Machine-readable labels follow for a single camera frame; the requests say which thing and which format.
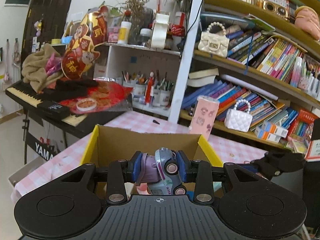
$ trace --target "cardboard box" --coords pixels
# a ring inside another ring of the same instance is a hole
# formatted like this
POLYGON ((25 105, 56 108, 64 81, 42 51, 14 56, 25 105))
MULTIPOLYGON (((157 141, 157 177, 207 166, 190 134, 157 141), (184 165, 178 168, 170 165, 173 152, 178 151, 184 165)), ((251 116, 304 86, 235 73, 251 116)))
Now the cardboard box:
POLYGON ((260 139, 271 141, 271 142, 275 142, 275 143, 278 143, 280 141, 280 138, 281 138, 279 135, 266 132, 266 131, 262 130, 259 127, 256 127, 254 133, 260 139))
POLYGON ((266 132, 269 132, 269 133, 273 133, 275 135, 279 135, 283 138, 285 138, 288 134, 288 130, 281 127, 281 126, 278 126, 278 125, 275 125, 271 122, 267 122, 267 121, 264 121, 262 126, 261 126, 261 129, 266 131, 266 132))
POLYGON ((97 167, 110 162, 129 160, 136 151, 154 155, 161 147, 182 150, 190 160, 208 161, 212 166, 223 163, 202 135, 137 133, 127 129, 96 125, 82 156, 80 165, 93 162, 97 167))

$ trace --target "white pearl handbag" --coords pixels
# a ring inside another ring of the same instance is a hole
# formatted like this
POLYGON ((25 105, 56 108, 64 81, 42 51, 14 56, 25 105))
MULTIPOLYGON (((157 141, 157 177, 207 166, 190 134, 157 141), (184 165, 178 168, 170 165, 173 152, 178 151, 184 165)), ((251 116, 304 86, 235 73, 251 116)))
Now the white pearl handbag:
POLYGON ((250 128, 250 124, 252 121, 252 115, 250 114, 250 103, 248 100, 241 99, 238 100, 233 109, 229 109, 227 112, 227 116, 224 120, 225 127, 237 130, 241 132, 247 132, 250 128), (245 102, 248 105, 248 109, 246 112, 242 112, 237 110, 239 103, 245 102))
POLYGON ((201 40, 198 49, 201 51, 209 52, 220 57, 227 57, 229 39, 226 37, 226 30, 222 23, 211 23, 206 32, 201 33, 201 40), (213 26, 219 26, 222 29, 223 36, 215 33, 210 33, 213 26))

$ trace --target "screw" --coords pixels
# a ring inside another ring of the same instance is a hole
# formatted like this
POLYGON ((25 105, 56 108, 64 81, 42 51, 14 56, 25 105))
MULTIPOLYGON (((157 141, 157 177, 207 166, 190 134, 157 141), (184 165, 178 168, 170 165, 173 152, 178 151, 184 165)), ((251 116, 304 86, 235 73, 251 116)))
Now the screw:
POLYGON ((112 194, 109 196, 109 200, 112 202, 119 202, 124 199, 124 196, 121 194, 112 194))
POLYGON ((198 196, 196 196, 196 199, 201 202, 208 202, 212 199, 212 197, 208 194, 199 194, 198 196))

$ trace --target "table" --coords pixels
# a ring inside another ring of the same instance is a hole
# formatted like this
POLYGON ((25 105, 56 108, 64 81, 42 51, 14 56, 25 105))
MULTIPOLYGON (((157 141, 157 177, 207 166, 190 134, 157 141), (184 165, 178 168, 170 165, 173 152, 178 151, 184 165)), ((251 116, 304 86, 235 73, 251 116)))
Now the table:
MULTIPOLYGON (((188 127, 134 111, 128 111, 120 115, 105 126, 120 127, 140 133, 188 133, 188 127)), ((21 196, 79 166, 89 138, 90 134, 18 182, 11 195, 12 201, 16 202, 21 196)), ((224 163, 244 163, 244 161, 260 159, 265 153, 264 150, 215 135, 210 135, 208 142, 224 163)))

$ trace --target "chinese character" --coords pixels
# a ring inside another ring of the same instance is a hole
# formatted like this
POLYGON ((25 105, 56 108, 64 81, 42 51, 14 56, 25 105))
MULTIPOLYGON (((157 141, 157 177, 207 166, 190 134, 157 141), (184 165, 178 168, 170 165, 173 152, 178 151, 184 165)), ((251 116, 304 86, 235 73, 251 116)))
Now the chinese character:
POLYGON ((95 34, 95 37, 101 36, 102 35, 101 28, 98 28, 98 29, 94 30, 94 34, 95 34))
POLYGON ((66 67, 67 67, 71 72, 75 72, 75 71, 76 71, 76 67, 75 67, 73 64, 74 64, 73 60, 71 60, 69 63, 66 64, 66 67))

